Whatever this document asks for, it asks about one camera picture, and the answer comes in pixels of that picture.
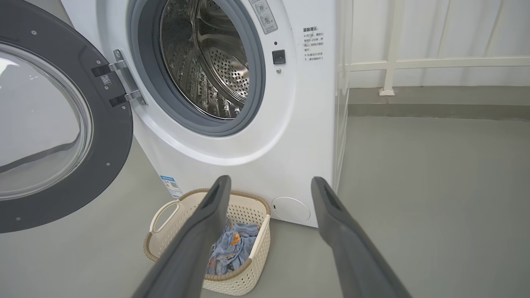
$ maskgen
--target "black latch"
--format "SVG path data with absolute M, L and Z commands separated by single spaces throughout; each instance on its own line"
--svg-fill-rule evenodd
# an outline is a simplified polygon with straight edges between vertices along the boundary
M 285 63 L 285 50 L 272 51 L 272 62 L 274 64 Z
M 96 68 L 93 68 L 92 73 L 94 74 L 94 76 L 103 76 L 115 72 L 117 70 L 124 69 L 126 67 L 127 65 L 125 64 L 125 61 L 120 60 L 116 63 L 101 65 Z
M 125 99 L 125 95 L 120 95 L 118 97 L 111 98 L 109 102 L 110 102 L 110 105 L 114 108 L 115 106 L 118 106 L 122 103 L 127 102 L 127 100 Z

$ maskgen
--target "concrete floor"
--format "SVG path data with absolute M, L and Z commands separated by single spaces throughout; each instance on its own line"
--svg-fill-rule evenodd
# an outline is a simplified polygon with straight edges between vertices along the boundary
M 339 197 L 412 296 L 529 296 L 528 152 L 528 122 L 350 117 Z M 130 297 L 152 266 L 142 251 L 151 217 L 169 200 L 134 141 L 97 199 L 0 235 L 0 297 Z M 248 297 L 342 297 L 316 229 L 270 229 Z

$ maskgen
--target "open door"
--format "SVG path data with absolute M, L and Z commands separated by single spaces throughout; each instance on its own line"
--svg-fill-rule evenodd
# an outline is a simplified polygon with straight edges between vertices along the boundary
M 118 175 L 139 96 L 124 67 L 44 10 L 0 2 L 0 233 L 64 217 Z

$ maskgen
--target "washing machine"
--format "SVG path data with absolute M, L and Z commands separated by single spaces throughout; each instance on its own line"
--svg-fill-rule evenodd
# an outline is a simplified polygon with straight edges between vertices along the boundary
M 230 175 L 272 218 L 317 225 L 311 179 L 336 190 L 341 171 L 351 1 L 62 3 L 75 30 L 0 2 L 1 232 L 97 197 L 133 132 L 168 200 Z

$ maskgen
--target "laundry basket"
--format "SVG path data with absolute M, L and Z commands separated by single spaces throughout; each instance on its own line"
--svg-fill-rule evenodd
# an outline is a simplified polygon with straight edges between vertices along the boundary
M 208 191 L 209 189 L 205 188 L 188 192 L 180 199 L 165 204 L 156 212 L 144 241 L 144 253 L 150 260 L 153 262 L 158 260 Z M 155 230 L 155 224 L 160 215 L 173 205 L 176 205 L 176 209 L 171 216 Z M 267 202 L 258 196 L 232 191 L 226 216 L 232 224 L 236 222 L 257 223 L 260 225 L 260 231 L 249 258 L 240 268 L 224 275 L 206 274 L 202 287 L 223 294 L 240 296 L 250 292 L 256 286 L 263 265 L 265 265 L 270 246 L 270 208 Z

